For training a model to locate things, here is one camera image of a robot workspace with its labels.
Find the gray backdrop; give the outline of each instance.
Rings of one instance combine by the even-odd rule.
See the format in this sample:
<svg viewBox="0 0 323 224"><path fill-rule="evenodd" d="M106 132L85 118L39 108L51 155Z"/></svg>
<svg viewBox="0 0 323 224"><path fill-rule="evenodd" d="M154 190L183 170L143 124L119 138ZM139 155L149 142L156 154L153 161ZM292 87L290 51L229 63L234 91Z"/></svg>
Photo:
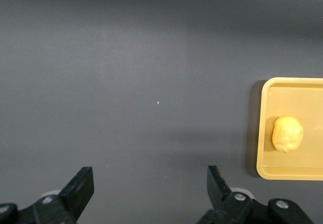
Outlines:
<svg viewBox="0 0 323 224"><path fill-rule="evenodd" d="M0 0L0 202L92 166L79 223L196 223L208 165L316 223L319 181L255 170L260 91L323 77L322 0Z"/></svg>

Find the metal bolt head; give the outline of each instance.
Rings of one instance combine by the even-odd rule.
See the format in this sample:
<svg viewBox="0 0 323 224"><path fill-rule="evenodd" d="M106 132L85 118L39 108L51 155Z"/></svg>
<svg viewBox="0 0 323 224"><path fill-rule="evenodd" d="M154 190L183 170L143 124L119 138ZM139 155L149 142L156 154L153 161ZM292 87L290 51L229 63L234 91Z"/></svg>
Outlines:
<svg viewBox="0 0 323 224"><path fill-rule="evenodd" d="M244 196L244 195L242 195L242 194L235 194L234 195L234 198L236 199L236 200L239 200L239 201L244 201L245 199L246 199L246 197Z"/></svg>
<svg viewBox="0 0 323 224"><path fill-rule="evenodd" d="M48 203L51 203L51 201L52 201L52 198L50 196L47 196L41 202L43 204L48 204Z"/></svg>
<svg viewBox="0 0 323 224"><path fill-rule="evenodd" d="M288 204L282 200L276 201L276 206L278 206L281 209L287 209L289 207Z"/></svg>
<svg viewBox="0 0 323 224"><path fill-rule="evenodd" d="M9 206L0 207L0 214L5 213L7 210L9 210Z"/></svg>

